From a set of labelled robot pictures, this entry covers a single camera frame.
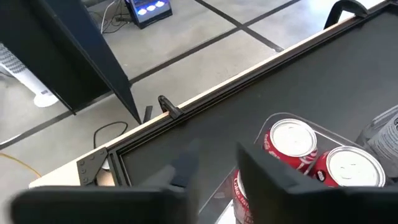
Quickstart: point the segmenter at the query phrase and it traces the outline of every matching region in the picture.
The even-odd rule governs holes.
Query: can lid
[[[380,163],[369,153],[353,146],[340,146],[329,152],[326,166],[340,186],[383,187],[386,175]]]
[[[242,192],[243,196],[245,198],[247,198],[246,197],[246,192],[244,191],[244,187],[243,187],[243,183],[242,183],[242,179],[241,179],[241,171],[240,170],[238,171],[238,187],[239,187],[239,190]]]
[[[297,119],[282,119],[270,130],[270,139],[281,153],[302,157],[310,154],[317,147],[317,135],[313,129]]]

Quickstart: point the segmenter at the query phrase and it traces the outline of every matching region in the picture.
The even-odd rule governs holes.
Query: white tower fan
[[[0,43],[0,66],[36,95],[33,100],[36,106],[45,108],[58,102],[58,98],[2,43]]]

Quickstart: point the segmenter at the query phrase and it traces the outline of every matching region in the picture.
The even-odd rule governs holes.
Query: metal bracket
[[[163,113],[169,112],[173,119],[177,119],[183,114],[182,110],[178,107],[175,107],[170,100],[166,98],[166,96],[160,95],[157,100],[159,101],[160,108],[162,108]]]
[[[338,23],[338,20],[340,19],[341,13],[343,11],[353,13],[355,14],[355,16],[359,16],[362,18],[365,18],[367,15],[369,15],[369,11],[361,3],[355,0],[340,0],[336,2],[331,8],[324,29]]]
[[[96,176],[107,156],[104,147],[76,162],[81,186],[96,185]]]
[[[150,116],[152,114],[152,109],[153,109],[153,106],[147,106],[145,108],[145,115],[144,115],[144,119],[142,120],[142,123],[150,121]]]

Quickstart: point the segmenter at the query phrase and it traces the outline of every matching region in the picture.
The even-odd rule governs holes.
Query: concrete floor
[[[144,108],[153,105],[152,117],[161,113],[159,95],[175,105],[219,84],[229,77],[277,54],[277,52],[194,0],[171,0],[173,16],[138,29],[128,24],[104,38],[129,79],[136,81],[132,93],[143,117]],[[287,0],[204,0],[238,23],[249,22],[287,3]],[[335,0],[300,0],[257,21],[249,28],[286,49],[322,30]],[[380,0],[361,0],[371,7]],[[106,4],[95,6],[103,11]],[[150,75],[143,73],[180,54],[228,33],[225,38]],[[49,121],[67,109],[57,103],[36,108],[33,94],[16,80],[0,75],[0,142]],[[113,121],[137,126],[127,109],[111,95],[84,109],[76,116],[48,125],[45,129],[5,147],[1,152],[14,156],[46,174],[93,148],[93,133]],[[98,144],[116,137],[122,126],[102,130]],[[25,189],[36,176],[13,161],[0,157],[0,223],[7,220],[7,201]]]

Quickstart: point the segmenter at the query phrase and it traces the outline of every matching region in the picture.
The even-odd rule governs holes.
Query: table
[[[217,190],[236,165],[234,144],[253,142],[269,115],[295,113],[354,140],[373,117],[397,104],[398,29],[393,27],[398,27],[398,6],[377,5],[366,18],[335,24],[182,103],[178,118],[166,112],[30,187],[80,185],[76,162],[104,147],[115,156],[119,176],[114,181],[114,173],[101,171],[99,184],[138,185],[198,140],[201,211],[213,211],[205,218],[216,221],[230,202]],[[222,203],[212,207],[214,197]]]

